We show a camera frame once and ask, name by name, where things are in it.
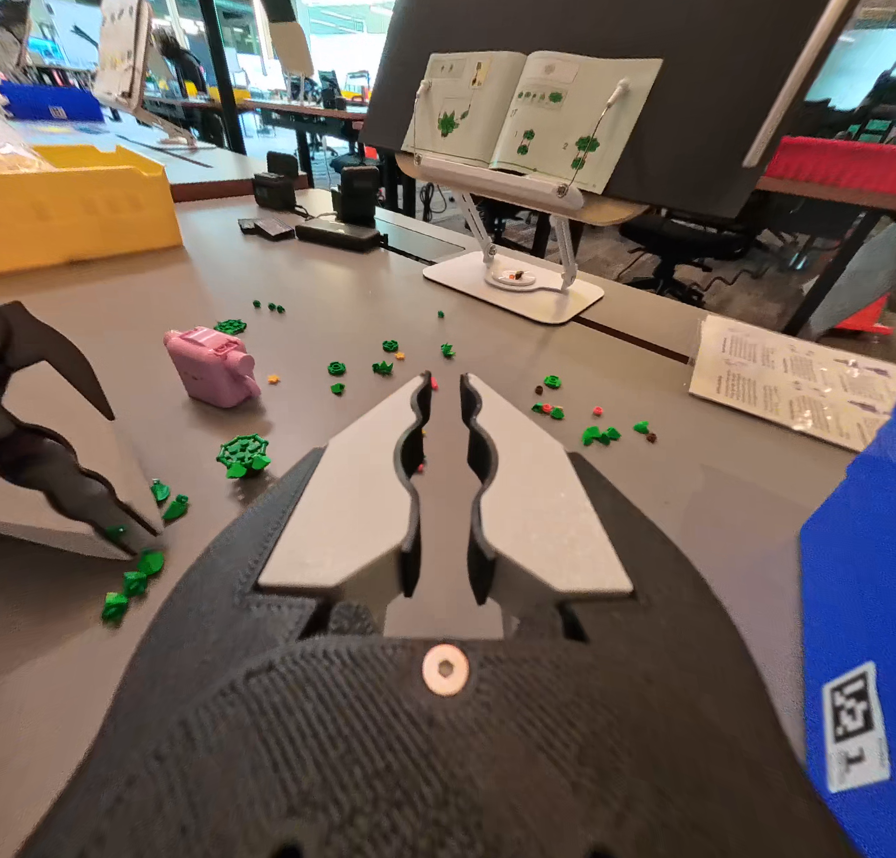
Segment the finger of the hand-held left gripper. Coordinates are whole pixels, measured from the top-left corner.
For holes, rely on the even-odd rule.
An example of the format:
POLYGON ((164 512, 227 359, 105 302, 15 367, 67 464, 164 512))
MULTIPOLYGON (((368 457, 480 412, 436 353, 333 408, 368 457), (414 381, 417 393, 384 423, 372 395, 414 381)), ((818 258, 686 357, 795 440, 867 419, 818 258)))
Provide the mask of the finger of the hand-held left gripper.
POLYGON ((111 561, 138 553, 138 480, 65 480, 46 493, 2 480, 2 535, 56 550, 111 561), (127 525, 121 543, 104 536, 108 526, 127 525))
POLYGON ((138 535, 161 514, 133 447, 82 351, 19 301, 1 308, 1 483, 46 493, 65 480, 138 480, 138 535))

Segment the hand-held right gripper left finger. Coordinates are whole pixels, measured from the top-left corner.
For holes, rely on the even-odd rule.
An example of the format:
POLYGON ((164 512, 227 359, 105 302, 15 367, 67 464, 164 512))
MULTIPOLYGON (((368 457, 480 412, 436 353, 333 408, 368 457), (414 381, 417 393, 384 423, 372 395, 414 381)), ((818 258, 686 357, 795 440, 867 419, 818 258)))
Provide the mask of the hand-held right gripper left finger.
POLYGON ((257 579, 265 594, 364 606, 383 628, 388 606, 420 579, 423 372, 332 437, 257 579))

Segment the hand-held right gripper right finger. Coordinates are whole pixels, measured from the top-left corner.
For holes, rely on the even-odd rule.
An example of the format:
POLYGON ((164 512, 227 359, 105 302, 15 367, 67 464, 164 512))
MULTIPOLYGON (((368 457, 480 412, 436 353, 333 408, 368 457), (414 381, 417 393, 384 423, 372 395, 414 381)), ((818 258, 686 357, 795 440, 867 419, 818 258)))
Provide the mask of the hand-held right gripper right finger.
POLYGON ((564 446, 472 373, 460 379, 467 463, 479 482, 467 573, 478 606, 628 598, 627 574, 564 446))

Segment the green web plant assembly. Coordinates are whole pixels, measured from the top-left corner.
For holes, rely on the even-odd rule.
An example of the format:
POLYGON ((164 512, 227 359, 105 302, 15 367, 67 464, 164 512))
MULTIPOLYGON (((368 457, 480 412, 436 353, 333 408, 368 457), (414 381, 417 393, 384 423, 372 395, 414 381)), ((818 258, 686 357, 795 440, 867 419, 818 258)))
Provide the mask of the green web plant assembly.
POLYGON ((264 469, 259 474, 255 474, 251 469, 252 458, 257 454, 266 454, 268 456, 268 446, 269 441, 257 433, 240 435, 220 445, 216 461, 224 467, 225 472, 227 463, 234 461, 240 462, 249 470, 247 475, 242 479, 252 478, 265 470, 264 469))

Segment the scattered green leaf pieces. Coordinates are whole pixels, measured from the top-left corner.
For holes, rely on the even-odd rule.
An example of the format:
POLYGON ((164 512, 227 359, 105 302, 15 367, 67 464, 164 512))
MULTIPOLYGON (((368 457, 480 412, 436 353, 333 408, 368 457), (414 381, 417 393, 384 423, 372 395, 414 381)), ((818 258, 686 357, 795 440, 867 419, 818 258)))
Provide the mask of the scattered green leaf pieces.
MULTIPOLYGON (((161 510, 165 527, 185 516, 190 509, 187 494, 173 494, 168 484, 158 478, 151 480, 151 494, 157 509, 161 510)), ((140 552, 136 567, 123 573, 120 589, 105 595, 100 613, 100 620, 105 626, 113 627, 121 623, 130 606, 146 595, 151 581, 164 569, 165 561, 165 552, 160 547, 150 547, 140 552)))

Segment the pink brick watering can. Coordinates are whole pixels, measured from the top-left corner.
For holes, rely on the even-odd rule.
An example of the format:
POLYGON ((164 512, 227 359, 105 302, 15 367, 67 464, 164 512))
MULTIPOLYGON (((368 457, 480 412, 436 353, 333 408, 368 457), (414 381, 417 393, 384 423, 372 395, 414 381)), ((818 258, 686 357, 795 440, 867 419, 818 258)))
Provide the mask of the pink brick watering can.
POLYGON ((239 337, 199 326, 169 330, 163 344, 190 398, 230 409, 261 396, 254 358, 239 337))

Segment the yellow plastic bin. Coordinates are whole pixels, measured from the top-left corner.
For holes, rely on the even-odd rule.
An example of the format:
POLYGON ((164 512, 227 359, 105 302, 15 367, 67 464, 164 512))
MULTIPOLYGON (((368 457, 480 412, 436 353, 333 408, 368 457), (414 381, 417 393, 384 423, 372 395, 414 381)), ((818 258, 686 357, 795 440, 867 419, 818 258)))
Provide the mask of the yellow plastic bin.
POLYGON ((36 167, 2 163, 2 274, 182 246, 163 164, 125 147, 33 150, 36 167))

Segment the clear plastic bags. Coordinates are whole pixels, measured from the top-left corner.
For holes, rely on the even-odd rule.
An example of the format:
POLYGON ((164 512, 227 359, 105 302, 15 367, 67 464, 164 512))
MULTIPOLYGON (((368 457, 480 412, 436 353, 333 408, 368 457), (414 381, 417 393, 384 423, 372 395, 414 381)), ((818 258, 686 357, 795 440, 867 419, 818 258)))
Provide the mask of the clear plastic bags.
POLYGON ((53 171, 54 166, 24 142, 10 122, 1 119, 1 174, 35 174, 53 171))

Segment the black flat bar device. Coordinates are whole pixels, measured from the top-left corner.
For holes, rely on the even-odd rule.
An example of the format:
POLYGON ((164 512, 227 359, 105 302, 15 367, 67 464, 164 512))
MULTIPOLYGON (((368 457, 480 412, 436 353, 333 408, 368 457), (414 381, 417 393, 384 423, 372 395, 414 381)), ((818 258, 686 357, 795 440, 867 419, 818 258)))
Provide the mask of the black flat bar device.
POLYGON ((353 225, 322 217, 300 221, 294 227, 297 240, 330 248, 368 253, 388 246, 388 238, 375 227, 353 225))

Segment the blue plastic bin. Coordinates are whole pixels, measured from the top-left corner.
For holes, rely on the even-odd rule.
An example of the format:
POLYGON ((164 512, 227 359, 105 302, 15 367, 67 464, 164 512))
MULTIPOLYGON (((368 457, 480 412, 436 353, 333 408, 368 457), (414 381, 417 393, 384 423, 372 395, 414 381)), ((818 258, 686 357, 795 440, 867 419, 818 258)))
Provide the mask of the blue plastic bin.
POLYGON ((102 123, 105 118, 95 96, 78 88, 1 81, 6 113, 22 121, 102 123))
POLYGON ((868 854, 894 852, 895 421, 800 532, 805 757, 868 854))

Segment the black desktop device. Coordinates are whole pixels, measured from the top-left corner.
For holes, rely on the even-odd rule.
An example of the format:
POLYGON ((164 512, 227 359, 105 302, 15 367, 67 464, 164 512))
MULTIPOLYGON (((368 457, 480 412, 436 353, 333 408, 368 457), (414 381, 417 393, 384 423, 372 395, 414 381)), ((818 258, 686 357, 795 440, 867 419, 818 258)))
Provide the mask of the black desktop device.
POLYGON ((337 218, 347 225, 374 228, 379 191, 380 174, 377 167, 344 167, 338 191, 339 199, 333 200, 337 218))

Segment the wooden cardboard stand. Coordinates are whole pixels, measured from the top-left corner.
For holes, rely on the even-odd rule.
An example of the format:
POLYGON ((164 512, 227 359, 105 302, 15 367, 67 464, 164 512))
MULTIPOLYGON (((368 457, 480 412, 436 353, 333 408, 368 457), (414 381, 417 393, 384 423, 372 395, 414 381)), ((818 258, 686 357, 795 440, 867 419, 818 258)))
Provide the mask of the wooden cardboard stand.
POLYGON ((198 146, 196 137, 143 107, 151 46, 151 5, 146 0, 102 0, 98 65, 92 93, 102 105, 131 114, 165 133, 162 145, 198 146))

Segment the black pole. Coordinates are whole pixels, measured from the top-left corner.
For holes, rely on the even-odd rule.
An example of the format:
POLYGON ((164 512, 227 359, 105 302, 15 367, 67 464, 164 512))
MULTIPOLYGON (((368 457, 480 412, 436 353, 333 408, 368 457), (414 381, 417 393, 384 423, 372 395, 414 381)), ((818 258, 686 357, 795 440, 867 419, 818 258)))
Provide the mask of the black pole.
POLYGON ((238 105, 234 96, 230 69, 223 44, 215 0, 197 0, 203 17, 206 40, 218 89, 218 102, 223 130, 231 151, 246 155, 238 105))

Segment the flower instruction booklet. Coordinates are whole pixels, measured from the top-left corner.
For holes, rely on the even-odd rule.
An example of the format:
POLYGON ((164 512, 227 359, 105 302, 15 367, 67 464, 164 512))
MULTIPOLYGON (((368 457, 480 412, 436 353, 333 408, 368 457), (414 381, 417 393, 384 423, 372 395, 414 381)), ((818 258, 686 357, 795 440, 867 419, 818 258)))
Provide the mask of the flower instruction booklet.
POLYGON ((600 194, 663 62, 551 51, 432 54, 401 148, 600 194))

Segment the red ribbed bin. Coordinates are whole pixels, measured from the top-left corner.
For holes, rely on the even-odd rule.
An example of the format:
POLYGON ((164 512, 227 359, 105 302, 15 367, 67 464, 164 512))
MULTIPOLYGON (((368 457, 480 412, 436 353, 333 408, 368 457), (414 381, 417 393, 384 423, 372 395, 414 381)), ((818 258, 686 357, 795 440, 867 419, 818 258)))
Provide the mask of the red ribbed bin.
POLYGON ((845 190, 895 194, 895 146, 786 136, 765 176, 845 190))

